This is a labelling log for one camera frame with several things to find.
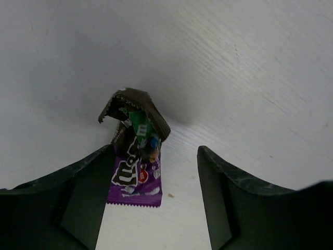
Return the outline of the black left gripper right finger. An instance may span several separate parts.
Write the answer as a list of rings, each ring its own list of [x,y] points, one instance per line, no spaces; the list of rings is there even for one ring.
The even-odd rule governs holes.
[[[332,249],[331,181],[291,190],[206,146],[197,164],[212,249]]]

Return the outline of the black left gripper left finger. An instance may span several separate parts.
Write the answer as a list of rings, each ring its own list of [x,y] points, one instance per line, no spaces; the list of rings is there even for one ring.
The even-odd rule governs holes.
[[[11,190],[1,189],[1,249],[95,249],[115,152],[85,158]]]

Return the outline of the purple M&M's candy packet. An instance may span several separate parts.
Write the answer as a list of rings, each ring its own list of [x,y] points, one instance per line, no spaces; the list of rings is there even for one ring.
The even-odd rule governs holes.
[[[98,117],[118,121],[111,144],[116,157],[108,204],[159,207],[162,202],[161,146],[171,128],[148,92],[117,90]]]

